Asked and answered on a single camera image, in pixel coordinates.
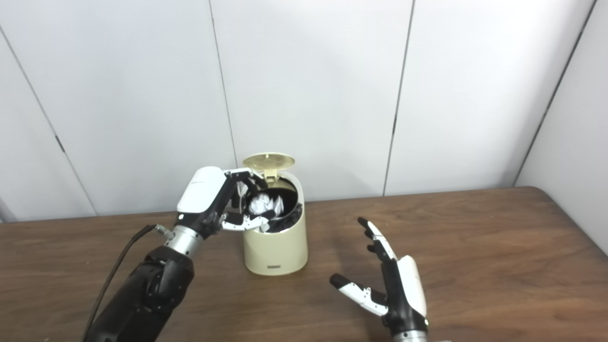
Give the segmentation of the white and black right hand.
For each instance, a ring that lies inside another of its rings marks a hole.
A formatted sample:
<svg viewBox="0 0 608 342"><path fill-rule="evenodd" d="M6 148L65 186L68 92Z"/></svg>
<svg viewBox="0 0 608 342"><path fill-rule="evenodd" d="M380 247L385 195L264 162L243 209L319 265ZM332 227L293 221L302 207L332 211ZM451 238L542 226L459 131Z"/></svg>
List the white and black right hand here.
<svg viewBox="0 0 608 342"><path fill-rule="evenodd" d="M395 342L428 340L427 303L415 260L395 255L388 240L369 220L357 219L372 244L367 250L378 256L386 292L354 282L341 274L330 284L357 305L378 316Z"/></svg>

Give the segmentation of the white and black left hand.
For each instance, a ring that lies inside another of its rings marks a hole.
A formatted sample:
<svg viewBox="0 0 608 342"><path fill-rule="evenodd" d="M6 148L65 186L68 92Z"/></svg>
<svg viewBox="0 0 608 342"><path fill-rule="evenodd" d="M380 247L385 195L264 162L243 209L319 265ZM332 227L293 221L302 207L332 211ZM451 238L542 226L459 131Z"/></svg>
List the white and black left hand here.
<svg viewBox="0 0 608 342"><path fill-rule="evenodd" d="M276 218L274 209L261 214L226 212L227 205L237 199L240 184L244 184L252 194L257 194L259 188L267 188L263 176L251 168L198 169L178 202L174 227L187 228L196 237L207 239L221 230L257 229Z"/></svg>

